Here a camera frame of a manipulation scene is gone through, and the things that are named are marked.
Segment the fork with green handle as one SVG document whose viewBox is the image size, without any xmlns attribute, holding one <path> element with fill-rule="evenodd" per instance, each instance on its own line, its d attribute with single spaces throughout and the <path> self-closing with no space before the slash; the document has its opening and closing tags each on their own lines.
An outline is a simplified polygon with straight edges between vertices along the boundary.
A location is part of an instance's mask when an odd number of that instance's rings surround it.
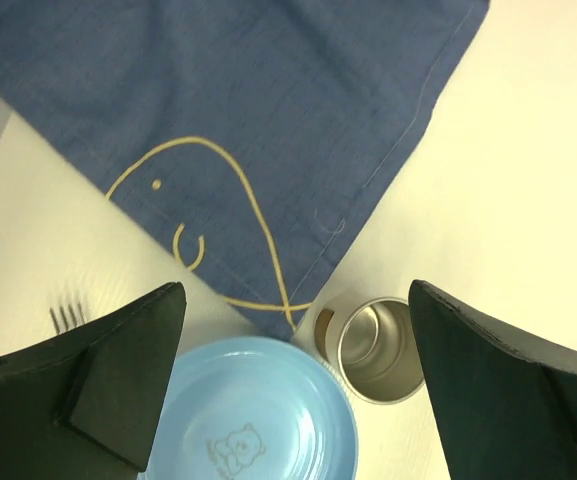
<svg viewBox="0 0 577 480">
<path fill-rule="evenodd" d="M 51 307 L 49 314 L 57 335 L 69 332 L 86 323 L 86 316 L 79 302 Z"/>
</svg>

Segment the light blue plastic plate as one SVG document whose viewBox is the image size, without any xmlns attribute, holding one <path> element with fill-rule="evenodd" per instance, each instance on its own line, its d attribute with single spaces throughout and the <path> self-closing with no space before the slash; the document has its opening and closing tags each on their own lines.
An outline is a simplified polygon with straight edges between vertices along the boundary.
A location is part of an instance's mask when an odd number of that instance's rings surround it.
<svg viewBox="0 0 577 480">
<path fill-rule="evenodd" d="M 288 343 L 235 337 L 174 362 L 142 479 L 352 480 L 358 435 L 349 400 Z"/>
</svg>

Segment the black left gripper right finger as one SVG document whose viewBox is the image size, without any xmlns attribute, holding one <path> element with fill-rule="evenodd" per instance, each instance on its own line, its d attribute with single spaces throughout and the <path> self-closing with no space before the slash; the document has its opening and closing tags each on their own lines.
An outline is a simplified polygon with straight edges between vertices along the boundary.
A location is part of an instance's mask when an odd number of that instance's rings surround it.
<svg viewBox="0 0 577 480">
<path fill-rule="evenodd" d="M 577 479 L 577 351 L 412 282 L 415 341 L 453 479 Z"/>
</svg>

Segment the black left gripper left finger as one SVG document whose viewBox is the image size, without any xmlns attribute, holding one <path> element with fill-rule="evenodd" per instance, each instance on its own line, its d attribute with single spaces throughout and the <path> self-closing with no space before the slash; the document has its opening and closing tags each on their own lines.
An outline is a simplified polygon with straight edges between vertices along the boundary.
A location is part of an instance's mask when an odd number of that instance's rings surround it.
<svg viewBox="0 0 577 480">
<path fill-rule="evenodd" d="M 184 323 L 164 284 L 0 356 L 0 479 L 134 479 L 145 471 Z"/>
</svg>

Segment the blue fish-print placemat cloth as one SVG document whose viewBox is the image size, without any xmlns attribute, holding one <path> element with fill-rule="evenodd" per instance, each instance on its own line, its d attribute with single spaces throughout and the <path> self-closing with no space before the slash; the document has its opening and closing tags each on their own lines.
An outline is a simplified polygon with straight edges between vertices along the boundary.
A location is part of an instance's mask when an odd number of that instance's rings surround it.
<svg viewBox="0 0 577 480">
<path fill-rule="evenodd" d="M 286 340 L 424 135 L 485 1 L 0 1 L 0 95 Z"/>
</svg>

